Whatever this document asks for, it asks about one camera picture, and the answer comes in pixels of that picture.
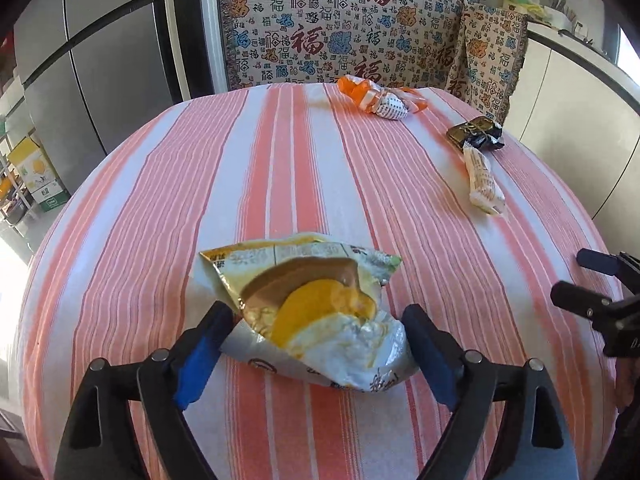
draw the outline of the table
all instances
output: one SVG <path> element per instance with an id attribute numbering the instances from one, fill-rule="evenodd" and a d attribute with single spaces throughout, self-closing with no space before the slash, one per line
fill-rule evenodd
<path id="1" fill-rule="evenodd" d="M 26 428 L 52 478 L 70 402 L 91 359 L 139 361 L 170 347 L 215 298 L 200 250 L 293 232 L 400 254 L 384 293 L 399 317 L 425 306 L 463 348 L 494 362 L 541 358 L 554 378 L 584 478 L 615 416 L 612 362 L 588 322 L 553 307 L 558 280 L 613 298 L 575 263 L 602 240 L 571 191 L 512 137 L 490 155 L 508 212 L 468 200 L 445 132 L 478 112 L 437 89 L 406 120 L 363 114 L 337 86 L 278 84 L 169 108 L 90 175 L 40 248 L 18 358 Z M 162 478 L 134 411 L 153 479 Z M 446 424 L 424 381 L 382 394 L 305 384 L 223 358 L 186 419 L 220 479 L 413 479 Z M 482 478 L 492 413 L 470 478 Z"/>

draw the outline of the tile floor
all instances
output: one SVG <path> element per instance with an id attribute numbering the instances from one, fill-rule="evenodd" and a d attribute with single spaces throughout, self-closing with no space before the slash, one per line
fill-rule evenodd
<path id="1" fill-rule="evenodd" d="M 15 330 L 20 317 L 22 294 L 27 282 L 29 262 L 42 243 L 49 227 L 62 210 L 43 212 L 39 206 L 11 227 L 0 221 L 0 409 L 20 414 L 17 385 L 9 381 Z"/>

